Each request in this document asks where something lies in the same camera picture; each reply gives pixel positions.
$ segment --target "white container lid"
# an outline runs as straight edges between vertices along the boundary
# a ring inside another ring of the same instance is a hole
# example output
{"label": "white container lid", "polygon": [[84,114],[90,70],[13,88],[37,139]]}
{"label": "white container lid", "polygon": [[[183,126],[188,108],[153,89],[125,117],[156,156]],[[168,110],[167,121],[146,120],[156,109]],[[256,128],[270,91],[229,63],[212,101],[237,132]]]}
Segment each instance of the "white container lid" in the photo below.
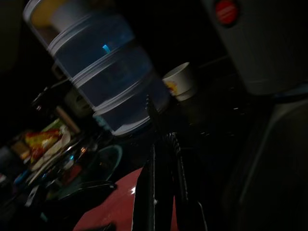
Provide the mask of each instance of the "white container lid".
{"label": "white container lid", "polygon": [[62,31],[48,46],[47,50],[51,56],[55,56],[57,51],[76,34],[81,33],[83,30],[92,26],[94,23],[107,17],[109,14],[102,14],[102,12],[91,12],[81,19],[79,19],[73,26],[69,27],[65,31]]}
{"label": "white container lid", "polygon": [[127,53],[129,53],[133,48],[139,47],[136,41],[128,42],[125,46],[121,47],[120,49],[116,49],[104,57],[100,58],[99,60],[95,61],[82,71],[80,71],[75,77],[72,79],[72,83],[77,87],[81,87],[83,84],[88,82],[98,73],[102,72],[105,68],[109,67],[110,65],[114,64],[116,61],[124,58]]}
{"label": "white container lid", "polygon": [[125,101],[129,100],[134,95],[138,94],[139,92],[143,91],[149,83],[153,80],[154,71],[152,70],[150,73],[145,75],[141,80],[131,85],[129,88],[118,94],[117,96],[106,100],[99,106],[95,107],[93,110],[96,112],[97,115],[102,115],[106,112],[113,110],[114,108],[118,107]]}
{"label": "white container lid", "polygon": [[[76,14],[73,13],[74,10],[61,12],[69,4],[76,5],[73,7],[77,10]],[[24,8],[23,18],[40,42],[47,47],[59,33],[74,26],[89,11],[90,7],[83,0],[30,0]],[[61,16],[66,18],[65,22],[59,20]]]}

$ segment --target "dark countertop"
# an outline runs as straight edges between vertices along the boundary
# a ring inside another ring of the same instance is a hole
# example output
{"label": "dark countertop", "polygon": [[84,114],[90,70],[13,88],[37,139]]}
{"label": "dark countertop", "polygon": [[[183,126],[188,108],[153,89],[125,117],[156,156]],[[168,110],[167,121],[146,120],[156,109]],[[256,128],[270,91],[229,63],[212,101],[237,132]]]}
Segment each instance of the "dark countertop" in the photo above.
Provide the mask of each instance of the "dark countertop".
{"label": "dark countertop", "polygon": [[[270,101],[249,95],[237,75],[201,80],[198,85],[204,87],[192,98],[180,103],[171,100],[162,117],[170,131],[184,134],[199,150],[202,165],[223,194],[254,122],[271,107]],[[134,135],[114,139],[123,148],[123,158],[112,180],[142,167],[155,139],[151,124]]]}

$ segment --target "snack package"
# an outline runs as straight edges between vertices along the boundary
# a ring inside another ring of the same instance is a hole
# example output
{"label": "snack package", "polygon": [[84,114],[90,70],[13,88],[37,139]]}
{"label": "snack package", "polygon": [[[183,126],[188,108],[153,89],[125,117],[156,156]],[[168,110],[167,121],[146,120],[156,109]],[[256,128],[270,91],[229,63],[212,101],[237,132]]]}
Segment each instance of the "snack package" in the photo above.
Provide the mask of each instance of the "snack package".
{"label": "snack package", "polygon": [[60,136],[59,129],[27,133],[25,141],[31,149],[31,163],[40,159],[59,140]]}

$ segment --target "red surface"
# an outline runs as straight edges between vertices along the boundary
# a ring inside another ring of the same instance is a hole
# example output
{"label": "red surface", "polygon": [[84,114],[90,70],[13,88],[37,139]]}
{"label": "red surface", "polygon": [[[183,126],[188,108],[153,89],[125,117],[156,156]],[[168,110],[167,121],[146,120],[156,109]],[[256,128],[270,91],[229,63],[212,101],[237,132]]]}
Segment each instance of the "red surface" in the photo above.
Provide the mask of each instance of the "red surface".
{"label": "red surface", "polygon": [[232,0],[222,0],[215,6],[216,16],[220,23],[229,25],[235,22],[239,9]]}
{"label": "red surface", "polygon": [[[98,228],[109,223],[116,225],[117,231],[131,231],[135,187],[142,168],[120,179],[115,190],[101,205],[86,212],[74,227],[74,231]],[[177,231],[175,203],[173,202],[171,231]]]}

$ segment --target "paper cup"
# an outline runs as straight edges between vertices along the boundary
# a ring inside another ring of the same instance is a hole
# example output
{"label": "paper cup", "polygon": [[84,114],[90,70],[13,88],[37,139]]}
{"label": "paper cup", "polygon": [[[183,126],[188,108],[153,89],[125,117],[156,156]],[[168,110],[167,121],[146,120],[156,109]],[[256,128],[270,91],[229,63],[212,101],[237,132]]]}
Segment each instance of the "paper cup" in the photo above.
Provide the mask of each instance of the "paper cup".
{"label": "paper cup", "polygon": [[197,92],[189,63],[181,64],[169,71],[163,77],[163,81],[169,88],[171,94],[179,101],[184,101]]}

